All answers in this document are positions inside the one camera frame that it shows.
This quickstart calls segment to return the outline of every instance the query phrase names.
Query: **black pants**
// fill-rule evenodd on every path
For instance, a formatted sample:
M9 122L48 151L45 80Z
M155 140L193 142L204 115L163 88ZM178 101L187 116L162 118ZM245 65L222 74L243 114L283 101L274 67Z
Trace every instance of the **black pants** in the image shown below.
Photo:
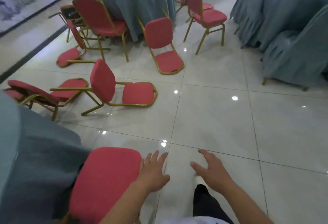
M234 224L224 213L219 202L208 193L207 188L202 184L197 185L195 189L193 216L210 216Z

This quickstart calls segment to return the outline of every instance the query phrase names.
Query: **black baseboard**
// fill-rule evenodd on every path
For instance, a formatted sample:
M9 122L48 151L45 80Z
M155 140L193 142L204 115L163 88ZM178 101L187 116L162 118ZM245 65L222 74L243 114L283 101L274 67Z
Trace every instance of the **black baseboard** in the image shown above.
M0 32L0 38L3 37L4 35L8 34L10 31L16 29L17 27L19 27L20 25L22 25L23 23L27 22L28 20L30 20L31 18L34 18L36 15L39 15L41 12L43 12L44 10L48 9L49 7L53 6L55 3L57 3L60 0L55 0L54 2L50 3L49 5L43 7L42 9L38 10L37 12L33 13L32 15L30 15L29 17L27 17L26 19L22 20L21 22L15 24L14 26L10 27L8 30Z
M38 47L36 47L34 50L32 50L30 53L28 53L26 56L24 56L21 60L16 62L12 67L10 67L2 75L0 75L0 84L2 82L4 82L8 77L10 77L13 73L15 73L21 66L26 64L29 60L31 60L32 57L34 57L44 47L46 47L48 44L50 44L57 36L59 36L61 33L63 33L66 29L67 29L66 25L61 27L58 31L56 31L50 37L48 37L46 40L44 40Z

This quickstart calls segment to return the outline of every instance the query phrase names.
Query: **forearm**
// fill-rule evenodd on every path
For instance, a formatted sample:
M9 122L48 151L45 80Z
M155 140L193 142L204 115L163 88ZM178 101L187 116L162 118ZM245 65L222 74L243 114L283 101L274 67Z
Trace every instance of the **forearm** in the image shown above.
M133 224L138 218L148 192L133 182L99 224Z
M240 224L273 224L255 201L237 184L227 187L223 196L229 202Z

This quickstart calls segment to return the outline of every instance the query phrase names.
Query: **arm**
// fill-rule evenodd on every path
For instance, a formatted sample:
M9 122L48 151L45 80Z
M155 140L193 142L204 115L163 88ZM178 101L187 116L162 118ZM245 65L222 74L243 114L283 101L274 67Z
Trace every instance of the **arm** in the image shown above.
M170 180L169 175L163 175L163 164L168 155L164 153L158 158L159 151L146 160L141 160L140 172L135 180L105 215L99 224L133 224L138 220L142 205L151 192L162 189Z
M195 162L191 167L204 179L207 185L222 194L229 202L240 224L273 224L269 217L230 177L220 159L206 150L198 150L205 157L208 168Z

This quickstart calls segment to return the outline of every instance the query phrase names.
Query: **person's left hand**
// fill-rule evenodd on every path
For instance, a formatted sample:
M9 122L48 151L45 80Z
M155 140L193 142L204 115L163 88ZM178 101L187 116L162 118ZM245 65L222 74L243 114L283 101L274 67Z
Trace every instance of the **person's left hand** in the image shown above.
M140 172L136 179L136 183L145 187L147 193L161 190L170 180L169 175L163 175L163 165L168 155L163 153L157 160L159 151L154 152L153 156L149 153L146 159L142 159L140 163Z

